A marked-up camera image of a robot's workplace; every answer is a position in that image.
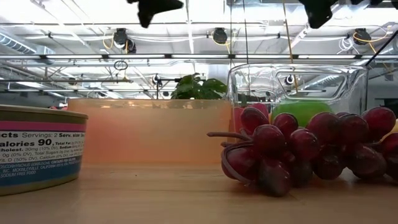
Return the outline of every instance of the can lid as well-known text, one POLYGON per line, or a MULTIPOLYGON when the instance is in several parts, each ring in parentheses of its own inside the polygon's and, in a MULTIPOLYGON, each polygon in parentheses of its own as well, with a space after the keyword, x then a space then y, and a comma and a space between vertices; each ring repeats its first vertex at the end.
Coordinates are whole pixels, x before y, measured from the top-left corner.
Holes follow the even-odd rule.
POLYGON ((36 108, 36 107, 32 107, 32 106, 0 105, 0 112, 1 111, 55 114, 55 115, 74 116, 77 118, 88 119, 88 115, 83 114, 83 113, 76 113, 76 112, 65 111, 65 110, 52 110, 52 109, 46 109, 46 108, 36 108))

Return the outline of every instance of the wooden table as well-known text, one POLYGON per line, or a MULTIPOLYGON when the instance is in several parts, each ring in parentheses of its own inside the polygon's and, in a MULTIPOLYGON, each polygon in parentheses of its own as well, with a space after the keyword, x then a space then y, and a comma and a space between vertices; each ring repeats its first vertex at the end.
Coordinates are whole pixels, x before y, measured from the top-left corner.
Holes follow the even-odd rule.
POLYGON ((271 198, 223 176, 218 166, 84 166, 78 180, 0 197, 0 223, 394 223, 398 188, 314 178, 271 198))

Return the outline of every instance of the orange box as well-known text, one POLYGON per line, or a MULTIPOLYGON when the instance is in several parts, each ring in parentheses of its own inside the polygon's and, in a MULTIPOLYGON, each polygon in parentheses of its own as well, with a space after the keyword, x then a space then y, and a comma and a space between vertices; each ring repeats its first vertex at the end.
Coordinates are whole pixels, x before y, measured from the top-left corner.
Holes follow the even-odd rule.
POLYGON ((231 103, 224 100, 70 99, 68 110, 89 116, 85 164, 220 162, 231 103))

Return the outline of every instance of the tin can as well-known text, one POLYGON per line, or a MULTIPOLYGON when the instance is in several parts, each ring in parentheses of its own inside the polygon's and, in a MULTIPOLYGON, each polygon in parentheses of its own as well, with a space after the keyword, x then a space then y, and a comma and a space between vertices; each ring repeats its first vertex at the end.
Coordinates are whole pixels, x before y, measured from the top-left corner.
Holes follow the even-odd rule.
POLYGON ((88 116, 0 105, 0 196, 78 178, 88 116))

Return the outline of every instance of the green apple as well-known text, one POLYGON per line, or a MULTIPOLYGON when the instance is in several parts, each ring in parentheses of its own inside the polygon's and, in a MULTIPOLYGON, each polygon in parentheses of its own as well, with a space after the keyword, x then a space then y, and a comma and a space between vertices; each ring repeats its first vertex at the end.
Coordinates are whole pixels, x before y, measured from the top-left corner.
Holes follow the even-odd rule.
POLYGON ((271 120, 281 113, 294 115, 300 127, 306 127, 310 119, 321 112, 333 113, 329 105, 317 100, 282 100, 274 110, 272 110, 271 120))

